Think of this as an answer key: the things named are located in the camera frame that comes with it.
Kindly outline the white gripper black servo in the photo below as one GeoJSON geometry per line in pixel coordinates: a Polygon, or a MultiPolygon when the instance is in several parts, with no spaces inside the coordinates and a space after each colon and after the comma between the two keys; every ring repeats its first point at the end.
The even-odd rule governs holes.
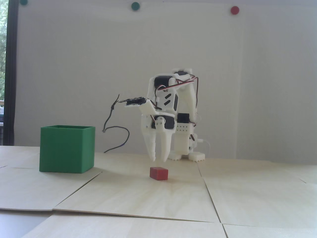
{"type": "Polygon", "coordinates": [[[171,151],[171,138],[176,132],[176,120],[168,115],[142,115],[141,130],[149,158],[156,160],[156,133],[160,136],[161,160],[165,162],[171,151]]]}

